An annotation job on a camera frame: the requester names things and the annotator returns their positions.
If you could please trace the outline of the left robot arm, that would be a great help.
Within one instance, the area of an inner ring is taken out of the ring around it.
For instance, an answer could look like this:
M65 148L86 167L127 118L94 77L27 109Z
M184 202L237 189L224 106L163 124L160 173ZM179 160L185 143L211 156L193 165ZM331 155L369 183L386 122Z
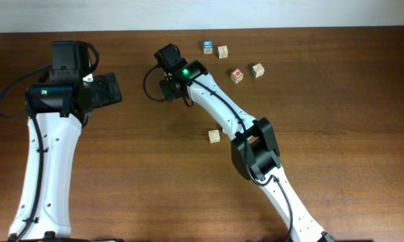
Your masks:
M52 43L52 64L24 93L29 151L22 195L9 241L71 241L69 191L73 157L92 111L122 101L114 73L93 75L93 44Z

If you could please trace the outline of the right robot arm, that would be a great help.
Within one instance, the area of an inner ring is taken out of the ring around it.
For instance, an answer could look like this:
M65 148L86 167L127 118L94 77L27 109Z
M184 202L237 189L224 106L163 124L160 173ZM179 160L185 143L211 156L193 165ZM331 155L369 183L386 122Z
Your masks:
M176 45L164 46L154 57L156 66L165 73L159 82L163 101L182 99L188 107L198 104L223 128L231 140L235 169L268 197L288 228L286 240L332 241L333 237L310 215L290 185L270 121L258 120L241 109L203 64L197 60L189 63Z

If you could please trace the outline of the wooden block with apple picture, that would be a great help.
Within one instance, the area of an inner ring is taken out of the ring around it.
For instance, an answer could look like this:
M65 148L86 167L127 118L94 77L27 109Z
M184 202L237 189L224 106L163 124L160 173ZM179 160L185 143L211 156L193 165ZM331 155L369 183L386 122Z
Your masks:
M210 143L217 143L220 141L220 133L219 130L209 130L208 138Z

